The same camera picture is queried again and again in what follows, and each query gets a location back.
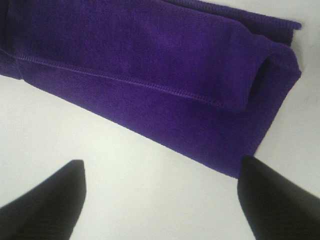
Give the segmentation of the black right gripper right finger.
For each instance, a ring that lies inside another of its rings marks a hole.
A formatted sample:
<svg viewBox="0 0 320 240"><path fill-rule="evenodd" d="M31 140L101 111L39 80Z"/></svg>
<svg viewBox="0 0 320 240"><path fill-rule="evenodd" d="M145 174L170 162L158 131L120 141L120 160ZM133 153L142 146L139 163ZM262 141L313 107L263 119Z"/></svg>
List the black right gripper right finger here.
<svg viewBox="0 0 320 240"><path fill-rule="evenodd" d="M320 199L253 156L241 160L237 195L255 239L320 238Z"/></svg>

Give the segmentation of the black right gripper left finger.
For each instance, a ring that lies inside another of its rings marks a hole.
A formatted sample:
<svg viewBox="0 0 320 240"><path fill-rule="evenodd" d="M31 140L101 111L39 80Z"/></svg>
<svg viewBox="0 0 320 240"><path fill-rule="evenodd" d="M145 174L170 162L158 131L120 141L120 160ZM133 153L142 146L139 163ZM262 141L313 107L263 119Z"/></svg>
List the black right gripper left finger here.
<svg viewBox="0 0 320 240"><path fill-rule="evenodd" d="M68 240L86 198L83 160L72 160L0 209L2 240Z"/></svg>

